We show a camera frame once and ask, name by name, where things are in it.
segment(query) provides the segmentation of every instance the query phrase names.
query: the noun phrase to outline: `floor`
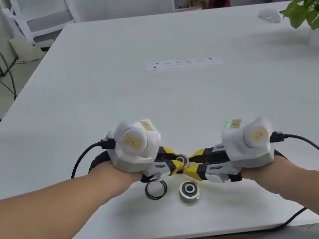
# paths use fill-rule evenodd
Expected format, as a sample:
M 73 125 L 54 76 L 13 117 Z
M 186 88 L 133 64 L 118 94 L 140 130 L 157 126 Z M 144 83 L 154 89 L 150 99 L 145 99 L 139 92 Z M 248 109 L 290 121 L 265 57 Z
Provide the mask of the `floor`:
M 35 71 L 39 65 L 40 60 L 33 61 L 27 64 L 15 64 L 11 71 L 14 77 L 15 85 L 18 94 L 21 92 L 32 73 Z M 12 89 L 11 79 L 9 74 L 5 77 L 0 78 L 0 80 Z M 9 110 L 13 103 L 13 94 L 6 89 L 2 84 L 0 84 L 0 119 L 5 116 L 5 113 Z M 319 224 L 316 225 L 304 225 L 300 228 L 309 229 L 312 231 L 319 231 Z M 218 237 L 220 239 L 259 239 L 260 235 L 249 234 L 249 235 L 237 235 L 237 236 L 223 236 Z
M 21 92 L 39 63 L 40 60 L 37 60 L 27 64 L 15 64 L 11 68 L 18 94 Z M 12 83 L 9 74 L 7 74 L 5 77 L 1 77 L 0 81 L 5 83 L 10 89 L 12 89 Z M 13 94 L 2 84 L 0 84 L 0 119 L 2 119 L 5 113 L 9 110 L 10 106 L 13 103 L 13 99 Z

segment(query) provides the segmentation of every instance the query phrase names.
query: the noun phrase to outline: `white chair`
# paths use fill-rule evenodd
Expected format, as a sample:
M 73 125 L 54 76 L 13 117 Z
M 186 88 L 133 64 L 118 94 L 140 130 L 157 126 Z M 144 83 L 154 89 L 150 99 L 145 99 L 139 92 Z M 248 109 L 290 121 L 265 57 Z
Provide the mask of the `white chair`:
M 10 2 L 12 9 L 2 9 L 3 13 L 17 23 L 25 38 L 33 44 L 35 37 L 62 30 L 75 22 L 64 0 L 50 0 L 30 7 L 24 5 L 23 8 L 18 0 Z
M 106 0 L 65 0 L 75 22 L 107 19 Z
M 175 12 L 174 0 L 66 0 L 76 22 Z

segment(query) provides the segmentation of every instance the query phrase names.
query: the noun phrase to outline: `metal ring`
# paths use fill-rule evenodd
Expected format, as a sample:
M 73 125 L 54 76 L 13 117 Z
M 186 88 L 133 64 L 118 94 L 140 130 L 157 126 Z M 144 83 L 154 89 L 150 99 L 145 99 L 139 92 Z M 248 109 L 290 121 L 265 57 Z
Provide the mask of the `metal ring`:
M 189 158 L 185 154 L 181 154 L 181 153 L 177 154 L 176 160 L 184 164 L 182 170 L 189 167 Z
M 199 199 L 198 184 L 193 181 L 185 181 L 179 186 L 179 195 L 186 203 L 194 203 Z

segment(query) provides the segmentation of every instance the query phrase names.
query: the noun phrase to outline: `rubber ring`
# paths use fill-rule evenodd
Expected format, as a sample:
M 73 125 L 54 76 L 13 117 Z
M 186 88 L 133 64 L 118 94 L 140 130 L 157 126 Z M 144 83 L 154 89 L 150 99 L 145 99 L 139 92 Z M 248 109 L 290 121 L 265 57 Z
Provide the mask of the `rubber ring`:
M 161 199 L 162 197 L 164 197 L 165 194 L 167 193 L 167 184 L 166 184 L 166 182 L 163 181 L 163 180 L 160 181 L 160 183 L 161 183 L 161 184 L 163 185 L 163 187 L 164 187 L 164 193 L 163 193 L 162 195 L 160 195 L 160 196 L 152 196 L 152 195 L 149 193 L 149 191 L 148 191 L 149 184 L 152 183 L 152 182 L 154 182 L 154 181 L 148 182 L 147 185 L 145 186 L 145 194 L 146 194 L 146 196 L 147 196 L 149 199 L 159 200 L 159 199 Z

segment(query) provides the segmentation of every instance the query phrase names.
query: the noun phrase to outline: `white table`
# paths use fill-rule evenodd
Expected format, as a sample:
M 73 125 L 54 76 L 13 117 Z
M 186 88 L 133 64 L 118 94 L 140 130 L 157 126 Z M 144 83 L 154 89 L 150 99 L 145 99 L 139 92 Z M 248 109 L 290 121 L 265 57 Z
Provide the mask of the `white table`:
M 163 145 L 191 154 L 220 142 L 224 122 L 267 116 L 274 130 L 319 142 L 319 50 L 308 27 L 257 18 L 286 3 L 117 19 L 66 27 L 0 124 L 0 198 L 68 179 L 90 144 L 122 120 L 151 118 Z M 145 72 L 146 62 L 220 57 L 222 65 Z M 294 163 L 319 170 L 319 152 L 278 144 Z M 99 150 L 82 161 L 87 173 Z M 167 180 L 159 201 L 142 183 L 111 200 L 76 239 L 181 239 L 271 228 L 301 208 L 254 182 L 201 183 L 189 207 Z M 293 225 L 319 222 L 305 212 Z

